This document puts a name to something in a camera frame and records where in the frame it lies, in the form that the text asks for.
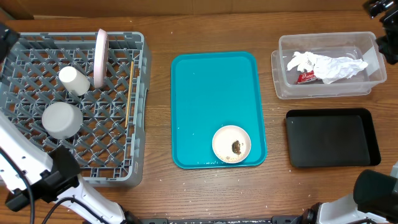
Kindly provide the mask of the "white napkin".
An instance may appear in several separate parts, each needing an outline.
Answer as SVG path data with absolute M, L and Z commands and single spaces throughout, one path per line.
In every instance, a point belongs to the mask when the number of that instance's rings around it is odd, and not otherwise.
M 313 65 L 314 75 L 324 84 L 331 84 L 343 78 L 351 78 L 363 71 L 368 63 L 362 59 L 349 57 L 327 57 L 313 54 L 308 57 Z

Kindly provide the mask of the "white tissue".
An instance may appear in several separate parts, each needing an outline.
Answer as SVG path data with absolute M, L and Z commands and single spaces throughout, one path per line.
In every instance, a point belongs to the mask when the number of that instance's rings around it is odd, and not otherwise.
M 316 62 L 316 56 L 311 52 L 294 52 L 291 61 L 287 64 L 287 70 L 297 68 L 299 72 L 311 72 Z

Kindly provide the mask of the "cream plastic cup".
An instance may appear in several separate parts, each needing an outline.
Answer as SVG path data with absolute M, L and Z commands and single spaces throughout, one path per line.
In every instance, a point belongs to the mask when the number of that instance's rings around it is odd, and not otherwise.
M 72 66 L 63 67 L 58 77 L 64 87 L 76 96 L 84 95 L 90 88 L 87 77 Z

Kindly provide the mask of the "red snack wrapper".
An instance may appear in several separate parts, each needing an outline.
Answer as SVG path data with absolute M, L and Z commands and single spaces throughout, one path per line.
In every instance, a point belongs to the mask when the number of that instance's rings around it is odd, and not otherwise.
M 304 83 L 317 81 L 318 78 L 315 76 L 314 71 L 303 72 L 298 76 L 296 84 L 301 85 Z

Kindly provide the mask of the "large pink-white plate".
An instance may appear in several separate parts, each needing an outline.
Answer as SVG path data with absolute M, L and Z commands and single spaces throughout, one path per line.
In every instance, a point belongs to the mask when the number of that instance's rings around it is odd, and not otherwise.
M 108 62 L 108 49 L 108 34 L 105 30 L 100 29 L 96 38 L 93 64 L 93 84 L 95 88 L 101 88 L 104 85 L 104 78 L 107 71 L 106 64 Z

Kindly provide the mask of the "grey round bowl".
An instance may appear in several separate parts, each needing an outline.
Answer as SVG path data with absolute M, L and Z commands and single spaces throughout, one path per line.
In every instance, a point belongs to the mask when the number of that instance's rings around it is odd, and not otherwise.
M 74 136 L 83 123 L 83 113 L 74 105 L 56 102 L 49 105 L 42 114 L 42 125 L 55 139 Z

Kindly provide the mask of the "wooden chopstick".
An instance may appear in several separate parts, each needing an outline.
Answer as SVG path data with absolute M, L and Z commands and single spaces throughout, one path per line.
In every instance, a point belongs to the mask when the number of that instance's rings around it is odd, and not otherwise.
M 134 78 L 134 61 L 131 62 L 130 66 L 130 77 L 129 77 L 129 88 L 127 93 L 127 103 L 126 103 L 126 117 L 125 117 L 125 128 L 128 127 L 129 117 L 131 114 L 131 91 L 132 91 L 132 81 Z

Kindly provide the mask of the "brown food scrap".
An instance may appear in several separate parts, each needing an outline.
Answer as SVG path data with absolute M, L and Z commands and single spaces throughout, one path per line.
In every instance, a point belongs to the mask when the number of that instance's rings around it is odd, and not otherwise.
M 238 140 L 236 140 L 234 143 L 232 143 L 232 152 L 236 155 L 240 155 L 241 154 L 241 149 L 240 149 L 241 145 L 240 142 Z

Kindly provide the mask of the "small plate with crumbs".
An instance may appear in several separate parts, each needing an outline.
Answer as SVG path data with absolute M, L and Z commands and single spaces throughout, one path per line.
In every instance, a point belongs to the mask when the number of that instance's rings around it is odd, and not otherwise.
M 236 155 L 232 152 L 232 143 L 236 140 L 240 142 L 241 154 Z M 212 148 L 216 157 L 228 164 L 237 164 L 247 158 L 251 152 L 251 139 L 247 132 L 239 126 L 223 126 L 214 134 Z

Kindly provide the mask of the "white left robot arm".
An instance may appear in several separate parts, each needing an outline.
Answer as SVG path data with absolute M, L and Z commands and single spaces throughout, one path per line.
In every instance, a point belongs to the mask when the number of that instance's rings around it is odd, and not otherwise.
M 150 64 L 139 32 L 1 26 L 1 179 L 10 210 L 43 200 L 87 223 L 139 222 L 97 187 L 142 180 Z

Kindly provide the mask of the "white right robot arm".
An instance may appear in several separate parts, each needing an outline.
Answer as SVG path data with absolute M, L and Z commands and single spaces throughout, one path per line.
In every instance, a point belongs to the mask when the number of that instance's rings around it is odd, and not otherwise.
M 379 52 L 387 63 L 397 63 L 397 0 L 372 0 L 364 3 L 370 17 L 381 13 L 386 34 L 378 39 Z M 364 170 L 351 195 L 334 202 L 317 203 L 291 221 L 297 223 L 397 223 L 397 165 L 385 175 Z

